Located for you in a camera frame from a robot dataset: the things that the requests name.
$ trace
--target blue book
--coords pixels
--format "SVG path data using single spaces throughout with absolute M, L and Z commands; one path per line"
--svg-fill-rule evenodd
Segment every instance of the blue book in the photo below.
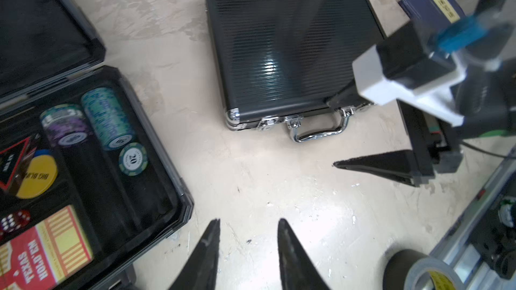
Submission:
M 399 5 L 412 20 L 442 31 L 465 17 L 455 0 L 400 0 Z

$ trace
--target green poker chip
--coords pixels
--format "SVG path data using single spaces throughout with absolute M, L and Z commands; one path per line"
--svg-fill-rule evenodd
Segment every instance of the green poker chip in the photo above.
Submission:
M 139 143 L 130 143 L 122 149 L 118 158 L 120 170 L 128 176 L 136 176 L 145 170 L 147 164 L 147 151 Z

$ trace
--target dice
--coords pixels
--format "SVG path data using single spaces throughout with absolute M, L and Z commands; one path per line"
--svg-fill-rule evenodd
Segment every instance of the dice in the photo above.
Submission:
M 0 219 L 0 241 L 5 234 L 12 233 L 16 230 L 26 227 L 30 222 L 30 213 L 25 209 L 21 209 Z

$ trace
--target concrete floor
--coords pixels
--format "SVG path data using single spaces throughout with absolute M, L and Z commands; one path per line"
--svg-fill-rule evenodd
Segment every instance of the concrete floor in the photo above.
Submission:
M 137 286 L 171 285 L 205 227 L 221 219 L 217 289 L 281 288 L 277 223 L 285 217 L 332 289 L 380 289 L 399 248 L 429 252 L 500 160 L 465 151 L 454 175 L 411 188 L 333 168 L 336 160 L 410 144 L 391 103 L 354 116 L 345 133 L 295 144 L 285 126 L 231 132 L 223 122 L 204 0 L 75 0 L 132 83 L 196 202 L 182 229 L 136 261 Z M 407 16 L 371 0 L 387 34 Z M 331 126 L 304 120 L 306 130 Z M 473 143 L 507 152 L 516 139 Z

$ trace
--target purple poker chip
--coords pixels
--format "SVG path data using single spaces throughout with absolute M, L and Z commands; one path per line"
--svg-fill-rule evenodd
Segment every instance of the purple poker chip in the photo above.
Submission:
M 92 134 L 81 107 L 76 104 L 53 106 L 41 113 L 40 119 L 52 146 L 74 146 Z

